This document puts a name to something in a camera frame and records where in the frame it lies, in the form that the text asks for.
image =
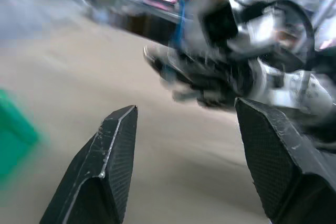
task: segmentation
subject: desk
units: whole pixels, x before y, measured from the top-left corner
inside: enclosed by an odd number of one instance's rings
[[[167,11],[167,10],[163,10],[155,6],[149,5],[148,3],[146,3],[146,1],[148,0],[117,0],[116,6],[121,7],[124,4],[132,4],[140,8],[142,11],[146,13],[150,13],[151,15],[154,15],[156,17],[163,18],[175,24],[180,22],[181,17],[176,12],[176,10],[174,10],[174,8],[167,7],[167,8],[171,8],[171,11]]]

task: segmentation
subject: green object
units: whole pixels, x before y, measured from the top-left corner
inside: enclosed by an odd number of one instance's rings
[[[38,134],[15,107],[6,91],[0,90],[0,184],[33,149]]]

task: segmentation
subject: white jacket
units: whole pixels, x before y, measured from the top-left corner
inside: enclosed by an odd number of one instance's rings
[[[249,5],[261,0],[236,0],[243,5]],[[181,41],[182,50],[188,55],[198,55],[212,59],[222,58],[218,48],[210,47],[205,38],[199,15],[218,4],[218,0],[190,0],[185,9],[185,25]]]

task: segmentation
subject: person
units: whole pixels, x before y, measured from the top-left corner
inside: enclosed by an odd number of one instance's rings
[[[188,57],[202,56],[207,59],[217,60],[223,59],[225,55],[216,48],[216,46],[210,45],[206,36],[202,30],[201,16],[203,13],[210,11],[216,5],[227,0],[189,0],[185,5],[184,25],[181,40],[178,45],[174,45],[175,48],[156,46],[146,47],[144,49],[145,58],[147,60],[154,61],[159,59],[161,62],[165,62],[168,59],[178,55],[184,55]],[[250,5],[259,1],[272,1],[272,0],[237,0],[242,5]]]

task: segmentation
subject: floor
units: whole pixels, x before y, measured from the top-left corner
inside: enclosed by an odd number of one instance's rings
[[[112,111],[139,107],[125,224],[268,223],[235,114],[178,104],[143,38],[80,21],[2,49],[0,84],[44,140],[0,192],[0,223],[36,224],[74,155]]]

